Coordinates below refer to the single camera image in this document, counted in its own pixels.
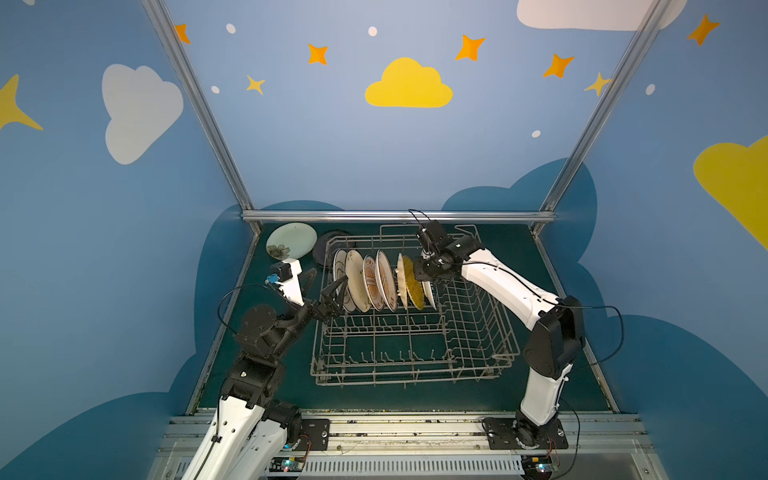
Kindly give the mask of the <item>yellow woven plate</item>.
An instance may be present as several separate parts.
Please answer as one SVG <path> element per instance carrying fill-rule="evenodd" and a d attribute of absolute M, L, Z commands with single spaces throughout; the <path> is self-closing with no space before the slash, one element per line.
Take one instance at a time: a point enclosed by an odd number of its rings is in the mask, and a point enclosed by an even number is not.
<path fill-rule="evenodd" d="M 408 296 L 417 310 L 425 308 L 425 295 L 422 284 L 415 277 L 414 264 L 410 257 L 403 256 L 403 273 Z"/>

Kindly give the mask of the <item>cream plate floral rim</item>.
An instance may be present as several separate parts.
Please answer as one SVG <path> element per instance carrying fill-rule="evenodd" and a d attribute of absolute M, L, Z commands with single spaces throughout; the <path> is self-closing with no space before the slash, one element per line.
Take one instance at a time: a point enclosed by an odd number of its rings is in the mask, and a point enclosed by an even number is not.
<path fill-rule="evenodd" d="M 366 290 L 364 260 L 357 250 L 350 250 L 347 253 L 345 273 L 355 307 L 359 312 L 368 312 L 371 309 L 371 301 Z"/>

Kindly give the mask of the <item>pale green floral plate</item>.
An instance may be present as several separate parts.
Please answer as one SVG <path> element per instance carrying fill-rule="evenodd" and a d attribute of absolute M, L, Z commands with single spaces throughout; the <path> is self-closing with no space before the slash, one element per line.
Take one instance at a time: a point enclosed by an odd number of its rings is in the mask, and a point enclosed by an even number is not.
<path fill-rule="evenodd" d="M 310 253 L 317 242 L 317 232 L 305 223 L 288 223 L 275 229 L 266 241 L 267 254 L 273 259 L 300 259 Z"/>

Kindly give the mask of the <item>white plate green text rim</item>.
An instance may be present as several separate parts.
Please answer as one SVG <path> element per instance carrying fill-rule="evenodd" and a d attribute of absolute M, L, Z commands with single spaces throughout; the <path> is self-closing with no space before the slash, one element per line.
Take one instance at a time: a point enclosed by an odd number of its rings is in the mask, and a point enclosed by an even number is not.
<path fill-rule="evenodd" d="M 435 300 L 431 282 L 422 281 L 421 284 L 422 284 L 422 288 L 423 288 L 427 303 L 431 308 L 436 309 L 436 300 Z"/>

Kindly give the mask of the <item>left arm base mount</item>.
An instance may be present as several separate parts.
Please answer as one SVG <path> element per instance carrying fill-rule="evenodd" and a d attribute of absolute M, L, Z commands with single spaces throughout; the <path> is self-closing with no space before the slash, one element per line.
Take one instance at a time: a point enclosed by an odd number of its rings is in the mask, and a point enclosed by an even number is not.
<path fill-rule="evenodd" d="M 330 437 L 330 420 L 309 418 L 295 420 L 289 426 L 286 447 L 291 451 L 326 451 Z"/>

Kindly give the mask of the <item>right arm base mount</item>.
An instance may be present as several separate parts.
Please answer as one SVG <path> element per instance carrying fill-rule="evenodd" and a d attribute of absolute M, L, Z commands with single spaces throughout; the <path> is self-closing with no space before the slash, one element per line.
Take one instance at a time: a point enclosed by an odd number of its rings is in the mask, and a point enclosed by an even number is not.
<path fill-rule="evenodd" d="M 485 417 L 481 425 L 491 450 L 569 448 L 565 430 L 557 417 L 542 426 L 526 419 Z"/>

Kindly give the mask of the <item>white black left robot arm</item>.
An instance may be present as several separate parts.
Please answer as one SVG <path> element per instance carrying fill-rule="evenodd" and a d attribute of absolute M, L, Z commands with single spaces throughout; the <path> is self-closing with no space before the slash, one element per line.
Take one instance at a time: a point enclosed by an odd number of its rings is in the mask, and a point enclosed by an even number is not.
<path fill-rule="evenodd" d="M 219 388 L 217 407 L 185 479 L 258 479 L 284 448 L 298 445 L 301 411 L 275 398 L 285 375 L 282 358 L 313 320 L 327 322 L 344 313 L 348 277 L 343 275 L 306 299 L 302 283 L 316 271 L 297 260 L 271 266 L 258 285 L 279 294 L 288 307 L 279 315 L 270 305 L 247 312 L 234 338 L 241 351 Z"/>

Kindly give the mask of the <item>dark black plate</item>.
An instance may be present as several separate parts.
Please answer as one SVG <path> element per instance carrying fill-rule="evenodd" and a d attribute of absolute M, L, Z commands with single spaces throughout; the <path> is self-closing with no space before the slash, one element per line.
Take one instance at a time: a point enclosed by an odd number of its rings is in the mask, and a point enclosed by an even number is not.
<path fill-rule="evenodd" d="M 323 269 L 333 266 L 334 258 L 339 250 L 356 249 L 357 241 L 350 232 L 345 230 L 330 230 L 320 235 L 312 248 L 314 262 Z"/>

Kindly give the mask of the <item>orange woven plate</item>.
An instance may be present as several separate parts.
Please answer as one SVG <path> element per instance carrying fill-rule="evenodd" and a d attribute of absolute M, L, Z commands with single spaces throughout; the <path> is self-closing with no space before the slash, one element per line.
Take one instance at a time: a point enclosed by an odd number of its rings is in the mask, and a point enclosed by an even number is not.
<path fill-rule="evenodd" d="M 404 257 L 402 254 L 398 255 L 397 266 L 396 266 L 396 278 L 397 278 L 398 296 L 403 305 L 403 308 L 405 310 L 408 310 L 409 304 L 408 304 L 407 280 L 406 280 L 405 269 L 404 269 Z"/>

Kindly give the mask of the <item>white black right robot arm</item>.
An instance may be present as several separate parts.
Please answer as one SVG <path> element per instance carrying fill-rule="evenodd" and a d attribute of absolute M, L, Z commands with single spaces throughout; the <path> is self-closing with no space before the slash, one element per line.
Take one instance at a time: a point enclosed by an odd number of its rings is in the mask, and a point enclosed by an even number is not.
<path fill-rule="evenodd" d="M 523 357 L 529 367 L 526 391 L 516 414 L 520 441 L 531 444 L 556 424 L 562 390 L 584 344 L 582 304 L 546 291 L 501 262 L 473 236 L 454 238 L 442 224 L 421 224 L 423 248 L 414 261 L 418 280 L 460 277 L 507 307 L 529 330 Z"/>

